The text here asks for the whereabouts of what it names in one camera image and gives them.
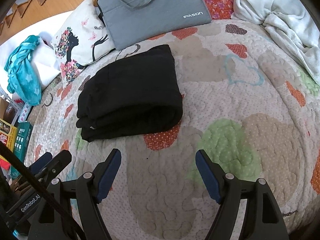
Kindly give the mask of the black pants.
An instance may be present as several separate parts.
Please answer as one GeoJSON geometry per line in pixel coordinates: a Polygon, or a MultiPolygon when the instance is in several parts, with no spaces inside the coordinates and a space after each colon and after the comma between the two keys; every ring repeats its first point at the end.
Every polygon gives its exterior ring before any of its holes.
{"type": "Polygon", "coordinates": [[[87,142],[166,132],[183,116],[182,94],[169,45],[101,68],[78,97],[81,137],[87,142]]]}

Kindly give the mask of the green box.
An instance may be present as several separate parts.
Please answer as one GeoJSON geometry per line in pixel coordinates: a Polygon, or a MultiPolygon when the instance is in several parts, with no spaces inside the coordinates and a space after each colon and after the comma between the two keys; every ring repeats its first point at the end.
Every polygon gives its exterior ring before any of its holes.
{"type": "Polygon", "coordinates": [[[33,126],[28,121],[18,124],[13,153],[22,163],[25,160],[32,130],[33,126]]]}

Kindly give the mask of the yellow box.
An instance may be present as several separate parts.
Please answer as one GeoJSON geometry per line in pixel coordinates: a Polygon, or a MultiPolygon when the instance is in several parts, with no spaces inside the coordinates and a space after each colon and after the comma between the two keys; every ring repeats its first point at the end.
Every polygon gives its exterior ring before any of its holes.
{"type": "Polygon", "coordinates": [[[17,137],[17,127],[0,119],[0,140],[11,152],[14,151],[17,137]]]}

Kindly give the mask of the teal star cloth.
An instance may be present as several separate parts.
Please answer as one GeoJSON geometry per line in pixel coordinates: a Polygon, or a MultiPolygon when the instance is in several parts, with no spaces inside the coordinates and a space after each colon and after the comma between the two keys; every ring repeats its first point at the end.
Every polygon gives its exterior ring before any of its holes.
{"type": "Polygon", "coordinates": [[[16,93],[31,106],[39,105],[42,98],[40,80],[31,65],[33,52],[39,44],[39,36],[28,36],[9,55],[4,66],[8,74],[8,92],[16,93]]]}

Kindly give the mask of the heart pattern quilt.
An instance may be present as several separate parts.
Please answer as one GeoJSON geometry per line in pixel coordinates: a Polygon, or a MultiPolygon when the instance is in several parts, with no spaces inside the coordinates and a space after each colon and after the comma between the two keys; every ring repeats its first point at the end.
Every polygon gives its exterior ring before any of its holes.
{"type": "Polygon", "coordinates": [[[114,51],[68,85],[57,77],[29,120],[25,164],[69,150],[63,180],[120,149],[121,167],[99,205],[114,239],[204,239],[219,207],[196,169],[199,149],[239,179],[265,178],[288,231],[311,223],[319,210],[319,86],[249,22],[213,21],[114,51]],[[76,112],[85,82],[105,65],[160,44],[175,58],[180,123],[156,135],[84,141],[76,112]]]}

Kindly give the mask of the white printed pillow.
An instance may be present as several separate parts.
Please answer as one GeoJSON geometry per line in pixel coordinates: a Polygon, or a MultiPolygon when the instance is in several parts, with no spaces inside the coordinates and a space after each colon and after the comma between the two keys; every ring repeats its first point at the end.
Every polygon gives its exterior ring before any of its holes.
{"type": "Polygon", "coordinates": [[[93,0],[84,0],[68,16],[50,44],[65,86],[73,82],[86,67],[115,50],[93,0]]]}

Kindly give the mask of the grey laptop bag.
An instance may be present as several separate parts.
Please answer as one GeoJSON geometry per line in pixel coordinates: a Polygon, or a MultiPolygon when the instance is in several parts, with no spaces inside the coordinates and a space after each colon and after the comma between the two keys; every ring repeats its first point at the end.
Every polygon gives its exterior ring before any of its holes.
{"type": "Polygon", "coordinates": [[[204,0],[97,0],[97,4],[117,50],[212,20],[204,0]]]}

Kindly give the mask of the white fleece blanket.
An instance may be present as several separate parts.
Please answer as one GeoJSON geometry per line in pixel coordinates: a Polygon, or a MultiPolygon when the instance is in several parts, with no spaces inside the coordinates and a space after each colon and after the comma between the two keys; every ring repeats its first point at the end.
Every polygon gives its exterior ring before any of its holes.
{"type": "Polygon", "coordinates": [[[319,83],[319,29],[300,0],[234,0],[232,18],[262,24],[272,40],[319,83]]]}

